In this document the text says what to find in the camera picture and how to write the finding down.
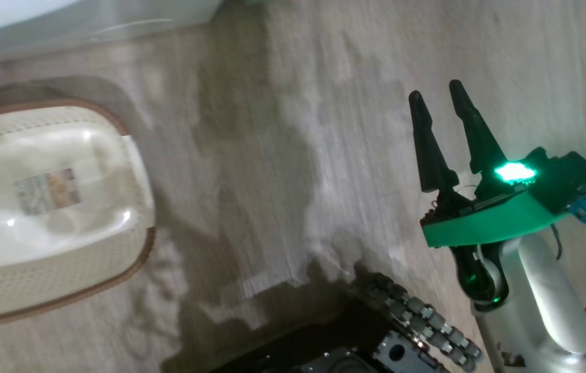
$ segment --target laminate floor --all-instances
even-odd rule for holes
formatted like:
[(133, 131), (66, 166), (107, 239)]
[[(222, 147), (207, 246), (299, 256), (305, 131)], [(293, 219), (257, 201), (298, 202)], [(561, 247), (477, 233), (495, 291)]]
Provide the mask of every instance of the laminate floor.
[[(409, 92), (423, 93), (461, 183), (478, 181), (454, 78), (510, 158), (536, 146), (586, 157), (578, 0), (233, 4), (210, 24), (0, 64), (0, 104), (63, 95), (117, 113), (158, 203), (145, 268), (1, 325), (0, 372), (206, 371), (336, 311), (355, 265), (481, 343), (451, 253), (427, 248), (418, 224), (434, 196), (419, 191)], [(559, 229), (586, 303), (586, 227)]]

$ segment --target sticker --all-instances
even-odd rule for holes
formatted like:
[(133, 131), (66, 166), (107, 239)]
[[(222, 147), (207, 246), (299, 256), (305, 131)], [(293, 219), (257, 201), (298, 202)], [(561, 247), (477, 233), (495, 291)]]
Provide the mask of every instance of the sticker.
[(26, 215), (46, 214), (80, 203), (72, 168), (55, 170), (14, 182), (21, 210)]

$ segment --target white object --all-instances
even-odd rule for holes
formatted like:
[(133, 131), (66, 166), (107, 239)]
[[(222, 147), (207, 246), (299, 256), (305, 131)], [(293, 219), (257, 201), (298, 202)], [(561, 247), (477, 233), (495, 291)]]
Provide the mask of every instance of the white object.
[(207, 22), (222, 0), (0, 0), (0, 61)]
[(0, 315), (115, 279), (151, 248), (136, 145), (75, 102), (0, 113)]

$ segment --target beige basket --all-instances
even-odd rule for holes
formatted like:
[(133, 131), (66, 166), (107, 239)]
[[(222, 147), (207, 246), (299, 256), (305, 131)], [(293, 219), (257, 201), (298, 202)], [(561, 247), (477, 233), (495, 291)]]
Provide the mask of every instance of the beige basket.
[(126, 280), (154, 232), (145, 168), (115, 116), (76, 99), (0, 108), (0, 323)]

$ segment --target glowing green light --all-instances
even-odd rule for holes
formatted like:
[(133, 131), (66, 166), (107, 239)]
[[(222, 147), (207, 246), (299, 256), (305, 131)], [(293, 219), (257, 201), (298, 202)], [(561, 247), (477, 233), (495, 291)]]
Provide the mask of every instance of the glowing green light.
[(496, 174), (504, 182), (514, 184), (515, 182), (522, 182), (530, 180), (537, 175), (537, 172), (520, 162), (508, 162), (499, 168), (495, 169)]

